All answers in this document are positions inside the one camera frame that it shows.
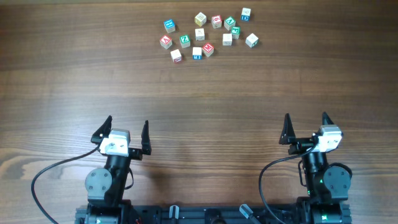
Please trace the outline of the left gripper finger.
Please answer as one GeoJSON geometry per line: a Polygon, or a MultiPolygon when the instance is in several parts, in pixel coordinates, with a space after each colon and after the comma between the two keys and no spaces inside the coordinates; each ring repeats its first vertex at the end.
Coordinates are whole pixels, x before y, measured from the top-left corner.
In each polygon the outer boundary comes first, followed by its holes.
{"type": "Polygon", "coordinates": [[[150,136],[149,136],[149,121],[145,120],[142,134],[141,134],[141,150],[142,153],[145,155],[151,155],[152,153],[152,146],[150,143],[150,136]]]}
{"type": "Polygon", "coordinates": [[[107,138],[111,132],[112,116],[109,115],[105,122],[93,133],[91,142],[93,144],[100,144],[104,138],[107,138]]]}

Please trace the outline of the plain block red side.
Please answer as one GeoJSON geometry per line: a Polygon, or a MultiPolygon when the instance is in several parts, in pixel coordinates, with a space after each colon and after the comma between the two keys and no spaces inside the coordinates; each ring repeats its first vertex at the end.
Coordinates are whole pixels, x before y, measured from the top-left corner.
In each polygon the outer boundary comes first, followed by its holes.
{"type": "Polygon", "coordinates": [[[182,61],[182,54],[180,53],[179,49],[171,51],[170,56],[173,60],[173,63],[178,63],[182,61]]]}

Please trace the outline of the plain block green side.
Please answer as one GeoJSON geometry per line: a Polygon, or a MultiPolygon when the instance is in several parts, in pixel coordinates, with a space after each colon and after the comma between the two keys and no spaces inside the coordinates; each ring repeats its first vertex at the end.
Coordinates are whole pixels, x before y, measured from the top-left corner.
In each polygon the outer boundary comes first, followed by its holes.
{"type": "Polygon", "coordinates": [[[250,34],[250,35],[248,35],[248,36],[246,37],[245,43],[246,43],[250,48],[253,48],[254,46],[257,45],[258,41],[259,41],[259,38],[258,38],[254,33],[252,33],[252,34],[250,34]]]}

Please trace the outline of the red A block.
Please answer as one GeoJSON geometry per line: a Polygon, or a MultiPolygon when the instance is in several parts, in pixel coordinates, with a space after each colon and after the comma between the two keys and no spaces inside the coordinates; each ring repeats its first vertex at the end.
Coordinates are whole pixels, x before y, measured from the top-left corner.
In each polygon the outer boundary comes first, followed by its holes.
{"type": "Polygon", "coordinates": [[[164,49],[169,49],[172,46],[173,42],[168,35],[163,35],[160,38],[160,44],[164,49]]]}

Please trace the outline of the green Z block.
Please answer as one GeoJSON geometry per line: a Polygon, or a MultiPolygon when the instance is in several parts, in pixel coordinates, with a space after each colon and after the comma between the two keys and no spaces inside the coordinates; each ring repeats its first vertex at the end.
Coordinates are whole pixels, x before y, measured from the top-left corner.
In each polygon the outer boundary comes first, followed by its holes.
{"type": "Polygon", "coordinates": [[[183,49],[189,47],[191,44],[189,35],[181,35],[179,40],[183,49]]]}

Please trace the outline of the yellow 3 block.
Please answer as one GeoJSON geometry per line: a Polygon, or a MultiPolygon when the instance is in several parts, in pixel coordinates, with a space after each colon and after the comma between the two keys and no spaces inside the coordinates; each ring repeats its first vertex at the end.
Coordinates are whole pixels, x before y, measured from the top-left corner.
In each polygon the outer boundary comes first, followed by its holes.
{"type": "Polygon", "coordinates": [[[231,33],[223,34],[223,45],[231,46],[233,42],[233,37],[231,33]]]}

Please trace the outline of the green E block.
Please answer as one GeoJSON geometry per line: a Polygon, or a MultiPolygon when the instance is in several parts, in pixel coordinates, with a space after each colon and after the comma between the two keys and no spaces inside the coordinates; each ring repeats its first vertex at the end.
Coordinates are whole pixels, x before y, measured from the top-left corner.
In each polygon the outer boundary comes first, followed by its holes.
{"type": "Polygon", "coordinates": [[[231,35],[233,39],[239,39],[241,28],[234,26],[231,28],[231,35]]]}

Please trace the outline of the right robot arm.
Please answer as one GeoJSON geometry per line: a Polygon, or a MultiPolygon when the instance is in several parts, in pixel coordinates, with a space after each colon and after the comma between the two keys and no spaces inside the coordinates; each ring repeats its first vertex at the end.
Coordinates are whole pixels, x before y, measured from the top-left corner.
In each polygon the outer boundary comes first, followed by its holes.
{"type": "Polygon", "coordinates": [[[326,155],[338,148],[343,139],[342,130],[322,114],[322,125],[309,138],[295,135],[289,114],[285,115],[279,144],[289,145],[288,153],[298,155],[300,183],[307,188],[308,197],[296,202],[299,223],[351,223],[348,190],[352,170],[342,163],[329,163],[326,155]]]}

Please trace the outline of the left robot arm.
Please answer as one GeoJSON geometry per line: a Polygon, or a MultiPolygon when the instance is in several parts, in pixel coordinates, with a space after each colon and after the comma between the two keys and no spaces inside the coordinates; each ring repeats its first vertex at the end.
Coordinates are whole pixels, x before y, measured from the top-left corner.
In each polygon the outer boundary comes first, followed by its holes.
{"type": "Polygon", "coordinates": [[[123,194],[132,187],[126,185],[128,175],[132,175],[131,161],[140,161],[144,155],[151,155],[149,122],[146,120],[142,129],[141,147],[133,148],[129,146],[130,131],[112,128],[112,120],[108,116],[91,137],[97,151],[106,156],[106,163],[86,176],[88,205],[86,210],[76,212],[75,223],[142,223],[131,201],[124,200],[123,194]]]}

